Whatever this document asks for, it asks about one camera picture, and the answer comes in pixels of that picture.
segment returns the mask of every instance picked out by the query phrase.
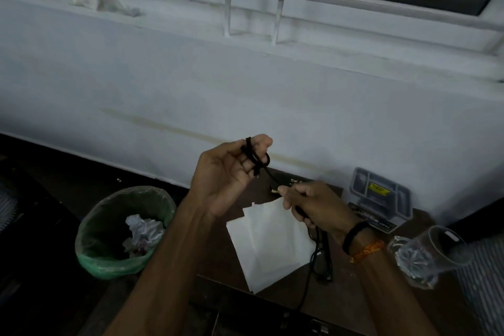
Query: striped fabric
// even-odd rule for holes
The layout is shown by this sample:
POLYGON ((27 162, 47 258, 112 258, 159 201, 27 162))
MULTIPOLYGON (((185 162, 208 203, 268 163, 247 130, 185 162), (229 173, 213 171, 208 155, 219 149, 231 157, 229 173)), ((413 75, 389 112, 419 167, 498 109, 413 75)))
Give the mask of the striped fabric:
POLYGON ((504 335, 504 234, 469 244, 474 262, 455 271, 485 336, 504 335))
POLYGON ((16 215, 18 200, 11 196, 0 183, 0 233, 7 228, 16 215))

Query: yellow label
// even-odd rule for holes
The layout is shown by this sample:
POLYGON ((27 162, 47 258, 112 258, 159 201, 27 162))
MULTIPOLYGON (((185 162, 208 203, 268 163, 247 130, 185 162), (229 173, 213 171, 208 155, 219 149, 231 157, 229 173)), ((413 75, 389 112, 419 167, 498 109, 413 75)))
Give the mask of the yellow label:
POLYGON ((385 187, 378 186, 375 183, 370 183, 369 189, 383 196, 386 196, 388 193, 390 193, 390 190, 387 190, 385 187))

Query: orange bracelet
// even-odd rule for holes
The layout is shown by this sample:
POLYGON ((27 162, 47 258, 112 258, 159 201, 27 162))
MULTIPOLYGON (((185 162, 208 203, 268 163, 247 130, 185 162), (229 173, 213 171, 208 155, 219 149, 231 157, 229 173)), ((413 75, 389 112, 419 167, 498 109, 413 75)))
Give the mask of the orange bracelet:
POLYGON ((368 244, 362 250, 357 252, 354 256, 350 258, 350 263, 360 263, 362 259, 376 251, 383 250, 385 248, 385 243, 382 240, 376 241, 375 243, 368 244))

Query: white wall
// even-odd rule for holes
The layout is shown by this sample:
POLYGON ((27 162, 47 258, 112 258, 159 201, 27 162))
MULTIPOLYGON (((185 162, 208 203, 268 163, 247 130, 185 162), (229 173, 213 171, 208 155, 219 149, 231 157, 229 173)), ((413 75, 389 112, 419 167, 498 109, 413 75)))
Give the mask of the white wall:
POLYGON ((342 186, 365 167, 444 221, 504 195, 499 98, 23 2, 0 10, 0 132, 181 185, 214 143, 264 132, 273 167, 342 186))

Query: forearm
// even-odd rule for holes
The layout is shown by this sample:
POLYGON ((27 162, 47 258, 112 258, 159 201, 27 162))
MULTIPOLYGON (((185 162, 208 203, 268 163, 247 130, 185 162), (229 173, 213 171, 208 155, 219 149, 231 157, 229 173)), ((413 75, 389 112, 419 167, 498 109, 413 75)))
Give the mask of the forearm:
POLYGON ((105 335, 178 334, 213 222, 204 207, 192 203, 189 193, 105 335))
MULTIPOLYGON (((352 243, 350 253, 374 241, 372 231, 364 230, 352 243)), ((379 336, 438 334, 386 250, 365 257, 356 271, 379 336)))

